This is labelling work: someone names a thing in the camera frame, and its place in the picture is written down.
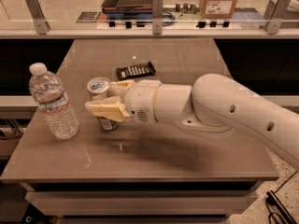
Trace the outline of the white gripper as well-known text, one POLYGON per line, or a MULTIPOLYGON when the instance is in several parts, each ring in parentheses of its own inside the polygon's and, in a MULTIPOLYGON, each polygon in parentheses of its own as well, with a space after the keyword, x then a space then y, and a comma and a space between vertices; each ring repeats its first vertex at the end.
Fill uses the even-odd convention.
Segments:
POLYGON ((110 85, 113 94, 126 93, 124 102, 120 96, 94 99, 85 104, 91 114, 117 122, 124 122, 132 118, 136 123, 157 123, 154 115, 154 103, 156 91, 162 85, 161 81, 141 80, 135 83, 128 79, 111 82, 110 85))

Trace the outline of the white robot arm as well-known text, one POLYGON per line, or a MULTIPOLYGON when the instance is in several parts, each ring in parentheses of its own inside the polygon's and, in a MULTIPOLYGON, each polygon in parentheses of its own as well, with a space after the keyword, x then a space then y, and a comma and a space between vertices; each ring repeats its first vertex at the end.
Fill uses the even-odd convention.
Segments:
POLYGON ((192 85, 105 82, 85 107, 96 117, 170 123, 202 137, 223 138, 240 130, 299 169, 299 115, 223 75, 206 74, 192 85))

